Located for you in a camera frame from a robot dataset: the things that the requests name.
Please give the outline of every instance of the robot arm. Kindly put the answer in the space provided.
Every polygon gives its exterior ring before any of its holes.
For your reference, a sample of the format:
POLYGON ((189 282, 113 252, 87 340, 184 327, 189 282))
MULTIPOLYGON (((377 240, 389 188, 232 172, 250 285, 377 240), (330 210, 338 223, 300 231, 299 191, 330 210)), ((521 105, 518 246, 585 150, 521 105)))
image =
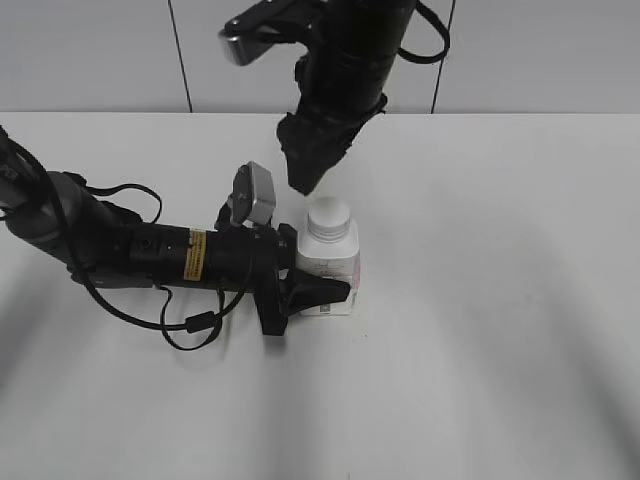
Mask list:
MULTIPOLYGON (((271 228, 275 193, 268 170, 251 162, 238 171, 234 190, 216 224, 202 232, 144 223, 140 216, 94 194, 119 191, 87 187, 73 173, 47 172, 0 128, 0 208, 11 233, 63 262, 109 313, 136 326, 195 333, 213 328, 245 293, 253 293, 265 335, 284 335, 289 316, 317 305, 346 300, 350 286, 317 278, 295 267, 297 232, 271 228), (253 222, 251 227, 244 224, 253 222), (288 271, 284 280, 281 274, 288 271), (199 288, 237 292, 229 306, 166 325, 127 315, 109 304, 98 288, 199 288)), ((148 191, 146 187, 138 188, 148 191)))
POLYGON ((289 184, 304 195, 383 111, 383 88, 396 56, 435 63, 450 45, 447 28, 418 0, 263 0, 228 22, 220 37, 228 58, 240 66, 278 43, 308 48, 295 68, 298 109, 280 122, 277 132, 289 184), (416 9, 444 40, 437 55, 424 57, 401 48, 416 9))

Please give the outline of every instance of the black cylindrical motor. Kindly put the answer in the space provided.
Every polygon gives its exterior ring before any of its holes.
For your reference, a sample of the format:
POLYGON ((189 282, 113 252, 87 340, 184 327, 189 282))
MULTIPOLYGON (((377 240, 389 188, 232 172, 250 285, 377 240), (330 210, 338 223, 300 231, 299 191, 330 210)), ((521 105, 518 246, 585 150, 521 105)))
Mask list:
POLYGON ((344 115, 380 103, 416 0, 329 0, 300 70, 303 97, 344 115))
MULTIPOLYGON (((76 240, 82 265, 91 269, 97 263, 121 263, 126 252, 114 249, 119 241, 122 219, 103 202, 96 200, 65 173, 49 172, 60 197, 69 229, 76 240)), ((48 199, 21 206, 7 219, 9 231, 49 255, 72 265, 72 260, 48 199)))

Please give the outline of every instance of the black cable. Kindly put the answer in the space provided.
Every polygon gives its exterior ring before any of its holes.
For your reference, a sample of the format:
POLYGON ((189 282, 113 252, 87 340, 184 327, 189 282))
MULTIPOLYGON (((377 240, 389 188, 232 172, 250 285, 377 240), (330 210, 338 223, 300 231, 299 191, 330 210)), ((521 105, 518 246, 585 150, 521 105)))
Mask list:
POLYGON ((118 185, 116 187, 111 188, 96 188, 90 187, 87 185, 87 180, 78 173, 73 172, 64 172, 65 175, 71 178, 74 182, 84 188, 91 195, 96 197, 111 197, 116 193, 120 193, 123 190, 138 190, 140 192, 144 192, 147 195, 152 196, 158 201, 158 213, 155 218, 150 223, 157 223, 160 220, 160 215, 162 215, 162 197, 158 195, 155 191, 151 190, 149 187, 144 185, 140 185, 139 183, 124 183, 122 185, 118 185))
POLYGON ((442 20, 440 20, 438 15, 424 3, 418 1, 416 10, 420 16, 429 22, 429 24, 440 34, 444 41, 444 48, 436 55, 416 55, 415 53, 408 52, 404 48, 400 48, 398 55, 408 62, 417 63, 419 65, 438 63, 446 58, 451 48, 451 34, 449 33, 449 29, 444 23, 442 23, 442 20))
MULTIPOLYGON (((60 228, 60 232, 62 233, 62 237, 67 246, 67 250, 69 251, 69 256, 71 257, 73 269, 77 272, 80 281, 84 288, 89 292, 91 298, 95 300, 95 302, 100 305, 103 309, 109 312, 111 315, 124 320, 127 323, 135 325, 137 327, 146 328, 148 330, 161 331, 163 327, 157 323, 151 323, 144 320, 140 320, 136 317, 128 315, 116 307, 111 305, 96 289, 96 287, 91 282, 89 275, 85 271, 82 263, 80 262, 80 257, 78 256, 78 252, 76 249, 75 240, 69 229, 69 224, 67 223, 67 218, 64 213, 64 209, 62 208, 62 204, 60 202, 60 197, 58 196, 58 192, 56 190, 55 185, 51 181, 49 174, 44 169, 44 167, 38 162, 38 160, 31 154, 27 149, 9 139, 9 145, 11 148, 15 150, 30 166, 33 168, 38 176, 40 177, 40 182, 42 183, 43 189, 47 192, 51 205, 53 206, 53 211, 56 215, 56 219, 58 220, 58 226, 60 228)), ((169 325, 166 327, 168 331, 182 331, 186 330, 186 324, 181 325, 169 325)))
POLYGON ((87 192, 89 192, 91 195, 95 195, 96 197, 110 197, 112 195, 115 195, 116 193, 122 192, 123 190, 139 190, 148 195, 151 195, 158 201, 158 213, 150 223, 157 223, 158 220, 160 220, 160 215, 162 215, 162 197, 160 197, 160 195, 151 190, 149 187, 145 187, 144 185, 140 185, 138 183, 123 183, 122 185, 118 185, 117 187, 112 188, 96 188, 86 185, 84 188, 87 192))
MULTIPOLYGON (((210 345, 220 336, 220 332, 222 331, 222 317, 219 317, 218 315, 216 315, 214 324, 211 326, 213 330, 207 336, 204 342, 202 342, 200 345, 196 345, 195 347, 183 347, 182 345, 178 344, 173 338, 171 338, 171 335, 169 335, 169 330, 167 329, 167 319, 166 319, 167 307, 169 306, 169 303, 173 299, 173 292, 169 290, 167 287, 162 285, 156 285, 156 288, 158 290, 162 290, 163 292, 167 292, 167 301, 164 302, 164 305, 162 306, 162 312, 160 313, 160 326, 161 326, 162 336, 164 337, 164 339, 167 341, 169 345, 171 345, 176 350, 180 350, 181 352, 195 352, 196 350, 200 350, 201 348, 204 348, 207 345, 210 345)), ((224 292, 221 289, 218 289, 218 302, 220 304, 220 310, 222 311, 222 309, 224 308, 224 292)))
POLYGON ((229 315, 238 306, 238 304, 242 301, 242 298, 247 293, 247 290, 249 289, 249 283, 251 282, 251 276, 253 274, 253 232, 251 232, 251 236, 249 237, 249 242, 250 242, 250 247, 249 247, 250 253, 249 253, 249 265, 247 267, 247 274, 245 275, 245 278, 242 281, 242 284, 240 286, 240 289, 238 290, 238 293, 233 298, 233 300, 231 300, 231 303, 229 303, 229 305, 227 305, 226 307, 224 306, 224 292, 222 291, 221 288, 219 288, 218 300, 220 303, 220 312, 211 315, 211 317, 207 316, 205 319, 206 323, 198 324, 198 325, 189 325, 189 323, 187 323, 187 331, 189 331, 190 333, 206 330, 207 328, 213 328, 213 330, 211 331, 207 339, 204 342, 202 342, 200 345, 197 345, 195 347, 183 347, 182 345, 179 345, 178 343, 176 343, 176 341, 173 340, 173 338, 171 338, 171 335, 169 335, 169 329, 167 328, 166 313, 167 313, 167 307, 169 306, 169 303, 173 299, 173 292, 165 286, 156 285, 156 288, 158 290, 162 290, 163 292, 167 293, 167 301, 162 307, 162 312, 160 313, 160 327, 161 327, 160 330, 162 332, 162 336, 164 337, 164 339, 173 348, 183 352, 193 352, 195 350, 199 350, 203 347, 206 347, 207 345, 211 344, 213 341, 215 341, 218 338, 218 336, 220 335, 220 332, 222 331, 222 324, 223 324, 224 318, 227 315, 229 315))

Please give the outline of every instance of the white tabletop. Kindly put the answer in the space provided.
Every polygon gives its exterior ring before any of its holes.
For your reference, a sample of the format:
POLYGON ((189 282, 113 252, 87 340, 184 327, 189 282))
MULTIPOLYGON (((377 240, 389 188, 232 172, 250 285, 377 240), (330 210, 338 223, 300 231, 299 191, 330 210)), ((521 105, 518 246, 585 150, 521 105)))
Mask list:
MULTIPOLYGON (((0 114, 48 169, 145 183, 200 228, 249 160, 299 223, 278 119, 0 114)), ((318 192, 358 219, 355 314, 265 339, 247 298, 195 354, 4 232, 0 478, 639 478, 639 180, 640 116, 379 117, 318 192)), ((150 321, 164 300, 106 295, 150 321)))

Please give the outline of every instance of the yellow label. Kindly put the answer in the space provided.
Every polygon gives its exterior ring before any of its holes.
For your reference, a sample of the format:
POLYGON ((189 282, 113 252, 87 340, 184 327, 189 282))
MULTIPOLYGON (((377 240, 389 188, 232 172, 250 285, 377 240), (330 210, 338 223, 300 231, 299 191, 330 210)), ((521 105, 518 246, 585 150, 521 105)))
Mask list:
POLYGON ((184 265, 184 279, 188 282, 199 282, 202 279, 204 256, 207 252, 207 233, 200 230, 189 232, 189 250, 184 265))

